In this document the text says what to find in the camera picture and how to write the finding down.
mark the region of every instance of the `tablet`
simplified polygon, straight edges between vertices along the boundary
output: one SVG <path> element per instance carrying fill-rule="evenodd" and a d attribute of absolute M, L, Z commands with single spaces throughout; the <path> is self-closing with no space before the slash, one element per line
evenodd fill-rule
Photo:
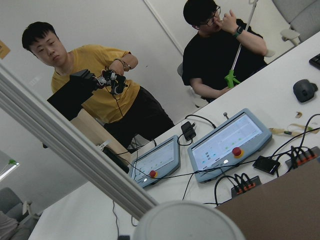
<path fill-rule="evenodd" d="M 134 160 L 129 176 L 144 188 L 155 184 L 159 178 L 170 175 L 179 167 L 180 148 L 178 136 L 174 135 Z"/>
<path fill-rule="evenodd" d="M 199 183 L 216 179 L 271 139 L 270 130 L 252 112 L 241 110 L 188 148 L 193 170 L 202 171 L 195 178 Z"/>

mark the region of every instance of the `yellow t-shirt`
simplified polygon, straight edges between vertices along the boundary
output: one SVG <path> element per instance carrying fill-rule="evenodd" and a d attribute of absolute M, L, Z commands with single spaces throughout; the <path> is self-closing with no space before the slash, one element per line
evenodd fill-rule
<path fill-rule="evenodd" d="M 88 69 L 96 77 L 99 77 L 101 76 L 101 70 L 105 69 L 105 67 L 109 68 L 115 58 L 122 58 L 129 52 L 101 45 L 84 45 L 72 50 L 72 53 L 74 57 L 72 73 Z M 54 72 L 51 81 L 52 92 L 58 91 L 68 81 L 69 76 L 61 76 Z M 122 114 L 125 115 L 131 108 L 140 89 L 140 85 L 130 79 L 127 79 L 125 84 L 128 87 L 124 88 L 123 93 L 114 96 L 118 99 L 118 104 L 109 93 L 111 87 L 107 87 L 109 92 L 106 88 L 93 91 L 93 96 L 82 104 L 83 108 L 92 117 L 98 118 L 105 123 L 119 121 L 122 118 Z"/>

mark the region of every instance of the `wristwatch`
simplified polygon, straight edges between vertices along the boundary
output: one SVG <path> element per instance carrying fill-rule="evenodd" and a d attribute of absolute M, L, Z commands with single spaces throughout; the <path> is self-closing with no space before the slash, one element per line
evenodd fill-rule
<path fill-rule="evenodd" d="M 235 31 L 235 34 L 232 35 L 232 36 L 234 36 L 235 38 L 237 38 L 240 34 L 242 34 L 242 31 L 243 31 L 243 30 L 244 30 L 244 29 L 243 29 L 242 26 L 238 26 L 237 29 L 236 29 L 236 31 Z"/>

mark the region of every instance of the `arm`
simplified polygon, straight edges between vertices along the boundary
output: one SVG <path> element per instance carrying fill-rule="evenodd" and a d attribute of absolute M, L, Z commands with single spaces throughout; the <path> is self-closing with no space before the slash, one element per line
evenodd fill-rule
<path fill-rule="evenodd" d="M 109 69 L 114 70 L 117 74 L 122 76 L 125 72 L 128 72 L 130 69 L 134 69 L 138 65 L 138 59 L 130 53 L 120 57 L 119 59 L 124 62 L 124 66 L 120 60 L 115 59 L 109 66 Z"/>
<path fill-rule="evenodd" d="M 190 85 L 196 94 L 208 99 L 217 99 L 231 89 L 228 87 L 225 87 L 222 90 L 213 89 L 203 84 L 201 78 L 191 78 Z"/>
<path fill-rule="evenodd" d="M 222 30 L 234 35 L 238 28 L 237 18 L 232 10 L 230 10 L 230 14 L 225 13 L 222 21 L 215 20 L 216 24 L 221 27 Z M 243 32 L 236 38 L 245 48 L 249 49 L 251 52 L 255 54 L 259 54 L 265 56 L 267 54 L 267 46 L 266 42 L 263 38 L 254 35 L 251 32 L 243 30 Z"/>

